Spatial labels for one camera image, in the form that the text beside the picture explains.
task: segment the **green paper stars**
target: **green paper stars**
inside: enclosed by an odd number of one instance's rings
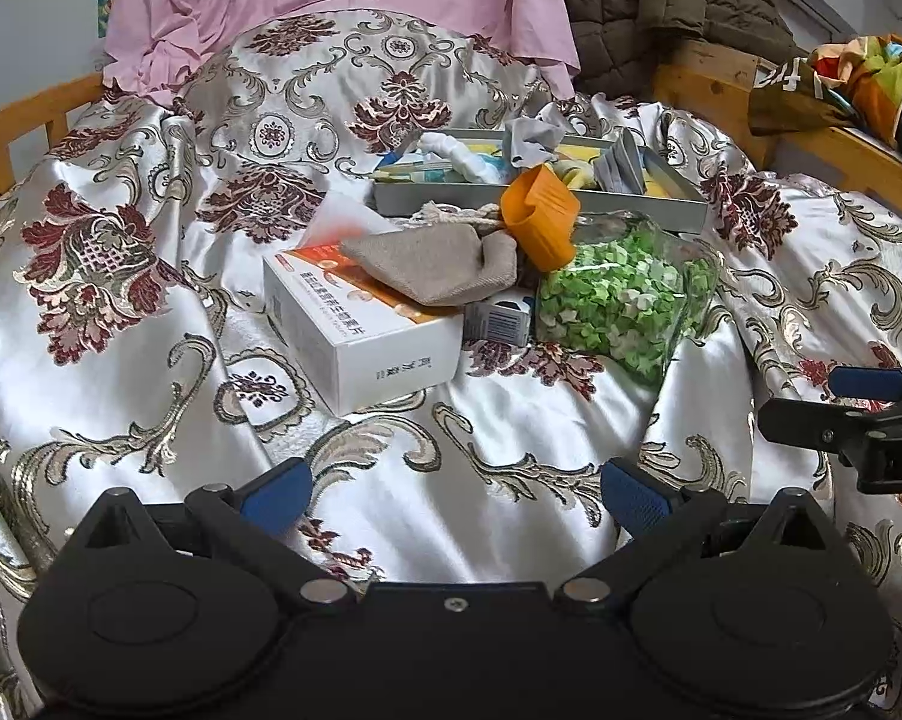
[[[678,267],[662,259],[662,235],[640,223],[620,240],[578,245],[571,264],[541,280],[539,340],[606,355],[659,384],[674,344],[699,322],[717,282],[707,260]]]

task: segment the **orange scoop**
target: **orange scoop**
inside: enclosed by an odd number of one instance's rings
[[[544,165],[526,170],[501,196],[501,218],[542,274],[574,259],[571,231],[581,203]]]

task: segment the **barcode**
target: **barcode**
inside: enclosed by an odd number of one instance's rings
[[[520,327],[518,319],[520,317],[509,317],[506,314],[492,312],[488,316],[488,328],[485,330],[485,338],[488,341],[521,346],[521,340],[517,337],[518,327]]]

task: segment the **gray tray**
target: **gray tray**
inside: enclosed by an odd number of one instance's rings
[[[443,129],[454,138],[471,141],[500,142],[502,130]],[[608,141],[600,138],[582,138],[569,135],[561,141],[567,146],[592,146],[607,148]],[[599,214],[608,211],[636,211],[647,214],[665,230],[671,232],[699,233],[704,227],[707,203],[694,184],[680,175],[654,151],[638,146],[651,178],[675,199],[648,197],[643,194],[615,194],[609,191],[575,191],[581,201],[583,214]],[[429,200],[448,203],[459,208],[481,208],[496,203],[507,189],[504,184],[411,184],[374,182],[374,204],[384,217],[409,217]]]

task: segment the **small white box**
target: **small white box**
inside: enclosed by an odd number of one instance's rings
[[[464,306],[464,338],[527,346],[534,293],[514,288]]]
[[[334,415],[454,377],[464,317],[375,281],[337,245],[265,258],[267,313]]]

